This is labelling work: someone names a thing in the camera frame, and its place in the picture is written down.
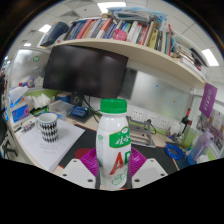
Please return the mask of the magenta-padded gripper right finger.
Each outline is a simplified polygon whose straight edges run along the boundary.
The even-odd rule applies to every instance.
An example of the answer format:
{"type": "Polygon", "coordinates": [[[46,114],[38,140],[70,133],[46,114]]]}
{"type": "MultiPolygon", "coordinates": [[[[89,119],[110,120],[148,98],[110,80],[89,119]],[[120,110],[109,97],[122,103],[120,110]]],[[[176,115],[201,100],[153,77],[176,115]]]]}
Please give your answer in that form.
{"type": "Polygon", "coordinates": [[[127,187],[140,188],[167,176],[167,172],[156,159],[147,159],[137,149],[131,149],[128,163],[127,187]]]}

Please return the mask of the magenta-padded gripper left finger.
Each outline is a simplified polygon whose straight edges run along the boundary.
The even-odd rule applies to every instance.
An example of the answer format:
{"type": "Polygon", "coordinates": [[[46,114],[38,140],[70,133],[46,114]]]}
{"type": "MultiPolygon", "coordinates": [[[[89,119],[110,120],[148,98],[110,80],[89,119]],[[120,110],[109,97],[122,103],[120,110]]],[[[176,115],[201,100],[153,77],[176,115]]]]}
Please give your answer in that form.
{"type": "Polygon", "coordinates": [[[61,177],[84,188],[99,188],[99,167],[96,149],[88,151],[80,159],[72,159],[61,177]]]}

